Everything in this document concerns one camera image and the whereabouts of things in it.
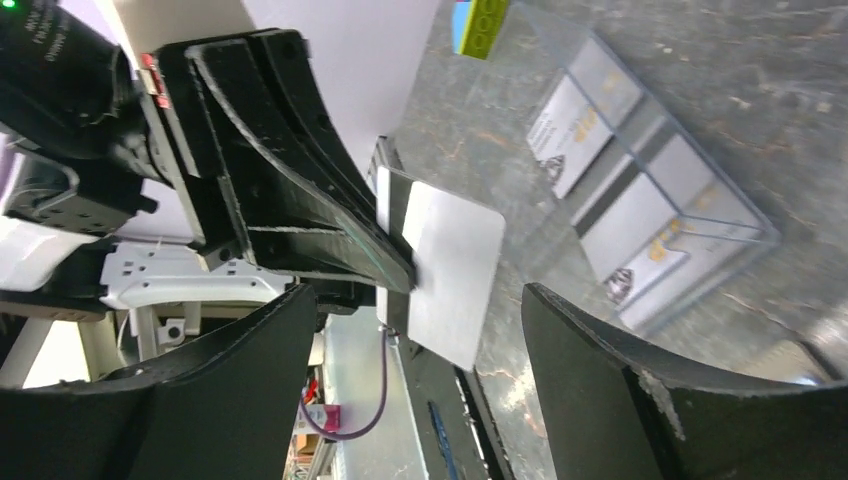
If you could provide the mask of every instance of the marble surface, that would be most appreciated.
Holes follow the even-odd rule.
[[[649,339],[734,369],[800,337],[848,372],[848,2],[529,3],[595,29],[783,235],[769,256]],[[516,478],[554,478],[550,452],[539,448],[546,432],[520,295],[530,281],[577,291],[586,261],[520,141],[544,78],[481,77],[484,62],[451,51],[451,7],[438,13],[398,148],[410,173],[507,217],[478,373]],[[529,37],[514,46],[536,48]],[[586,298],[569,299],[590,303],[584,287]]]

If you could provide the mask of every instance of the black and white printed picture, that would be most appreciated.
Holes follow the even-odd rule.
[[[562,175],[562,170],[565,167],[565,155],[557,155],[540,162],[542,168],[548,172],[548,178],[555,182]]]
[[[607,287],[607,297],[616,305],[620,304],[633,289],[633,270],[619,268],[604,282]]]

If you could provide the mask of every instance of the transparent plastic container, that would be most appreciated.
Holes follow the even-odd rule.
[[[505,253],[594,315],[647,332],[780,235],[591,30],[513,5],[467,101]],[[551,225],[563,228],[553,231]]]

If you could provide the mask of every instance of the yellow and blue box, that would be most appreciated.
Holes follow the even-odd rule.
[[[453,10],[453,49],[485,60],[503,24],[509,0],[458,0]]]

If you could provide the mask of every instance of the table surface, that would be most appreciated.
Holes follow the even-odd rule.
[[[738,369],[800,336],[848,372],[848,2],[528,3],[593,28],[783,236],[649,339]],[[413,175],[506,216],[478,373],[516,478],[555,478],[550,452],[539,448],[546,432],[520,298],[533,281],[573,291],[571,272],[585,269],[585,258],[567,216],[539,187],[543,172],[517,140],[525,132],[510,132],[507,117],[469,114],[472,95],[498,87],[478,83],[484,62],[453,54],[452,5],[438,13],[398,148]]]

